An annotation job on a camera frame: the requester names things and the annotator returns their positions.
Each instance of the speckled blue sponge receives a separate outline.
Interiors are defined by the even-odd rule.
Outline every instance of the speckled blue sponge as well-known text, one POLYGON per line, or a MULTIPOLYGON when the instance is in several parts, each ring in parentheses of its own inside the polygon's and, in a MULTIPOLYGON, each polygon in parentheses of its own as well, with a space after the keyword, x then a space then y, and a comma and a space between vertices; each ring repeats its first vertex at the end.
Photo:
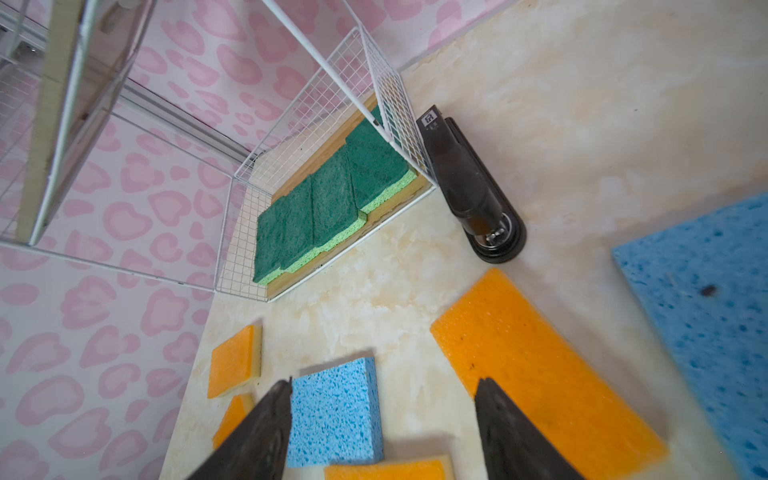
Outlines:
POLYGON ((373 357, 293 380, 290 402, 290 468, 384 459, 373 357))
POLYGON ((614 258, 741 478, 768 478, 768 194, 614 258))

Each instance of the white label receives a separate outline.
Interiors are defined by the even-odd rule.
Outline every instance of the white label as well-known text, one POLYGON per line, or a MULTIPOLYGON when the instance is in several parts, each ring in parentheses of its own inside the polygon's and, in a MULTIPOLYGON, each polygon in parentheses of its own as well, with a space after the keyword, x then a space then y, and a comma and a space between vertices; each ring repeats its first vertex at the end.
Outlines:
POLYGON ((428 111, 423 117, 422 117, 422 123, 426 127, 427 125, 431 124, 433 121, 437 120, 437 114, 434 110, 428 111))

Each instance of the orange sponge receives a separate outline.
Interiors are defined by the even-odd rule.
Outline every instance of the orange sponge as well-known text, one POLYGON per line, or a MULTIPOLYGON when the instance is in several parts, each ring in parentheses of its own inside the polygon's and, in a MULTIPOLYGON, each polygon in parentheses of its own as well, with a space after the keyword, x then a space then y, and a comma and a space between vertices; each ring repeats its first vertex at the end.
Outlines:
POLYGON ((226 395, 261 375, 261 326, 249 325, 210 356, 208 398, 226 395))
POLYGON ((489 270, 432 324, 469 394, 493 378, 588 480, 620 478, 667 446, 502 272, 489 270))
POLYGON ((326 480, 453 480, 447 455, 415 462, 383 462, 376 465, 331 465, 326 480))
POLYGON ((214 435, 214 450, 224 443, 224 440, 234 432, 237 426, 245 419, 248 413, 253 410, 253 397, 249 393, 235 395, 221 419, 221 425, 214 435))

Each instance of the marble countertop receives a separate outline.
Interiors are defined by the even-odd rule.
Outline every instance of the marble countertop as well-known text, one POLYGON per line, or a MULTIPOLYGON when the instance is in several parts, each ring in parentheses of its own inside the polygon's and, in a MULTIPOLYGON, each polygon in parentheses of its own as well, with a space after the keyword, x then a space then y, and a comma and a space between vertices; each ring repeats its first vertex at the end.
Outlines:
MULTIPOLYGON (((668 441, 636 478, 737 477, 610 248, 768 190, 766 24, 759 0, 531 0, 403 73, 414 111, 453 116, 528 225, 502 270, 668 441)), ((473 403, 429 327, 488 268, 433 192, 276 302, 217 294, 161 478, 211 453, 228 399, 206 398, 210 353, 252 322, 257 399, 374 355, 386 459, 449 452, 457 479, 485 478, 473 403)))

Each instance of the sponge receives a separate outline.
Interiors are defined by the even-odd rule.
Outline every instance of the sponge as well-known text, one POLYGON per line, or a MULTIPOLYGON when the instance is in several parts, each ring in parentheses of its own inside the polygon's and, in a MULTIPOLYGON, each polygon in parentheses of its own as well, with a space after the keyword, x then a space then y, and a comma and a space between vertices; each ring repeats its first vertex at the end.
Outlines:
POLYGON ((230 406, 224 413, 224 418, 221 419, 221 425, 213 437, 214 450, 218 449, 224 440, 230 436, 230 433, 235 431, 237 426, 248 416, 248 413, 253 410, 253 406, 253 397, 249 393, 235 395, 232 398, 230 406))
POLYGON ((285 198, 286 226, 280 267, 296 272, 322 251, 314 241, 312 178, 305 178, 285 198))
POLYGON ((383 462, 376 465, 325 468, 326 480, 453 480, 447 455, 414 462, 383 462))
POLYGON ((261 375, 261 325, 249 325, 210 355, 208 398, 225 395, 261 375))
POLYGON ((280 257, 286 226, 286 206, 286 198, 281 197, 259 215, 253 281, 260 285, 267 285, 283 272, 280 257))
POLYGON ((384 458, 372 357, 293 380, 290 402, 290 468, 364 465, 384 458))
POLYGON ((667 455, 501 271, 489 270, 430 330, 471 396, 493 378, 588 480, 620 478, 667 455))
POLYGON ((365 225, 355 206, 346 149, 340 148, 312 175, 315 247, 328 251, 365 225))
MULTIPOLYGON (((381 121, 379 108, 373 110, 381 121)), ((382 138, 368 121, 362 122, 346 139, 352 185, 357 207, 370 214, 415 178, 408 162, 382 138)))

